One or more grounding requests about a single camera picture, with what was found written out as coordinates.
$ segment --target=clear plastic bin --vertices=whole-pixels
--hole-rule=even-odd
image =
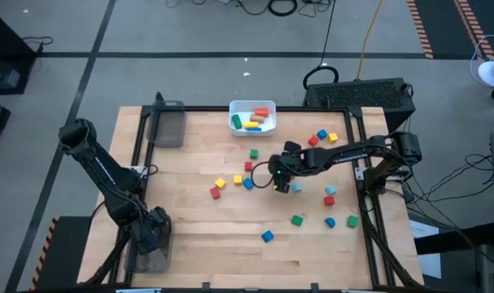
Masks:
[[[148,138],[156,147],[181,147],[185,134],[185,104],[182,101],[156,100],[153,104]]]

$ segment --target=bowl of blocks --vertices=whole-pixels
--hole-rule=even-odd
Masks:
[[[272,101],[232,101],[229,127],[237,137],[268,137],[276,129],[276,104]]]

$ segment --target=orange and black striped tape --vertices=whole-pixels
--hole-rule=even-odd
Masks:
[[[424,50],[424,55],[428,59],[433,59],[433,49],[431,49],[431,44],[429,43],[429,39],[426,35],[426,30],[424,29],[424,25],[422,24],[422,20],[420,19],[420,15],[418,14],[417,4],[415,4],[415,0],[408,0],[409,11],[411,12],[411,16],[413,17],[413,22],[415,23],[415,28],[417,29],[418,37],[420,38],[420,42],[422,44],[422,49]]]
[[[57,225],[58,221],[59,216],[51,219],[51,225],[48,229],[48,235],[44,240],[44,246],[42,247],[41,255],[38,258],[37,267],[35,268],[35,273],[33,274],[32,285],[29,287],[30,291],[34,291],[37,288],[38,279],[42,272],[42,266],[44,265],[44,260],[46,259],[46,253],[48,252],[48,249],[50,249],[51,237],[53,237],[53,231],[55,231],[55,226]]]
[[[453,1],[457,6],[458,13],[460,13],[460,17],[462,18],[462,22],[464,23],[467,32],[470,35],[470,40],[473,43],[473,46],[476,47],[479,40],[485,36],[485,33],[483,33],[482,27],[480,27],[480,24],[474,16],[474,12],[467,0]],[[485,53],[485,56],[488,59],[494,59],[494,51],[492,50],[488,40],[483,39],[482,42],[480,42],[480,49],[483,51],[483,53]],[[480,59],[483,58],[482,52],[480,50],[477,50],[477,55]]]

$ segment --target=green block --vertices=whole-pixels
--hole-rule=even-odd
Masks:
[[[257,156],[259,155],[258,150],[250,150],[250,158],[251,159],[257,159]]]
[[[296,226],[301,226],[301,224],[303,224],[303,218],[301,216],[293,216],[292,217],[292,224],[296,225]]]
[[[232,123],[234,123],[234,127],[236,129],[241,129],[243,127],[243,125],[241,124],[241,120],[239,119],[238,114],[232,115]]]
[[[359,218],[357,216],[348,217],[348,227],[356,228],[359,225]]]

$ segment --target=toy block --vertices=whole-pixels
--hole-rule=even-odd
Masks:
[[[327,195],[325,196],[325,205],[328,207],[328,206],[332,206],[335,204],[335,199],[334,199],[334,196],[333,195]]]
[[[321,140],[325,139],[327,136],[328,133],[324,129],[319,130],[319,132],[317,133],[317,137]]]
[[[254,183],[252,183],[252,179],[251,178],[246,178],[245,180],[243,180],[243,184],[245,185],[245,187],[248,189],[248,190],[251,190],[252,188],[254,188]]]
[[[263,116],[263,117],[268,117],[269,116],[269,109],[267,108],[257,108],[254,110],[254,114],[258,116]]]
[[[260,154],[258,150],[250,150],[250,158],[257,159],[257,156]]]
[[[303,224],[303,217],[294,215],[292,217],[292,224],[300,227]]]
[[[243,127],[246,128],[246,129],[249,129],[249,128],[259,128],[260,127],[260,123],[259,122],[251,122],[251,121],[248,121],[248,122],[243,123]]]
[[[348,217],[348,227],[351,227],[351,228],[356,228],[359,224],[358,222],[359,218],[357,216],[349,216]]]
[[[325,188],[325,191],[328,195],[332,195],[334,194],[335,192],[337,192],[337,190],[335,189],[335,186],[327,186]]]
[[[309,140],[308,140],[308,144],[312,147],[314,147],[315,145],[317,145],[317,143],[319,142],[319,138],[317,137],[311,137]]]
[[[261,235],[262,239],[264,240],[265,243],[273,239],[273,234],[270,230],[266,231]]]
[[[252,171],[252,162],[245,162],[245,171]]]
[[[300,192],[301,191],[301,185],[298,182],[294,182],[292,184],[292,190],[294,190],[294,192]]]
[[[264,117],[263,116],[252,114],[252,115],[250,115],[250,121],[257,121],[259,123],[263,123],[264,122]]]
[[[335,227],[335,220],[333,218],[330,218],[330,217],[327,217],[325,219],[325,222],[326,224],[330,227],[330,228],[334,228]]]
[[[328,141],[330,141],[330,142],[337,142],[337,134],[335,134],[335,133],[330,133],[330,134],[328,135]]]
[[[241,175],[234,175],[234,184],[241,185],[243,183],[243,177]]]
[[[241,129],[242,128],[241,119],[239,119],[239,115],[238,114],[232,115],[232,123],[234,123],[234,127],[236,129]]]
[[[219,188],[219,189],[223,189],[225,188],[225,180],[221,179],[221,178],[217,178],[216,182],[216,186]]]
[[[220,198],[220,190],[217,187],[211,188],[211,195],[213,199],[219,199]]]

